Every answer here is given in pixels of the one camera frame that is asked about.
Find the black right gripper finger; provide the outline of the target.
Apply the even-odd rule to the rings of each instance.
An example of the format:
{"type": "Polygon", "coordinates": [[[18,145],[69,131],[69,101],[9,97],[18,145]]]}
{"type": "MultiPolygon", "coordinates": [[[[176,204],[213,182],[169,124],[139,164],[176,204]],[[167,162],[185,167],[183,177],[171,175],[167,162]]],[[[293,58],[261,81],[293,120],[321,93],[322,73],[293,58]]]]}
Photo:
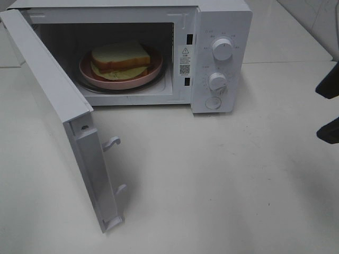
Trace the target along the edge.
{"type": "Polygon", "coordinates": [[[315,92],[324,98],[332,99],[338,96],[338,76],[339,63],[337,62],[333,69],[317,85],[315,92]]]}
{"type": "Polygon", "coordinates": [[[316,135],[319,139],[329,143],[336,144],[339,143],[339,119],[335,119],[330,123],[322,126],[317,132],[316,135]]]}

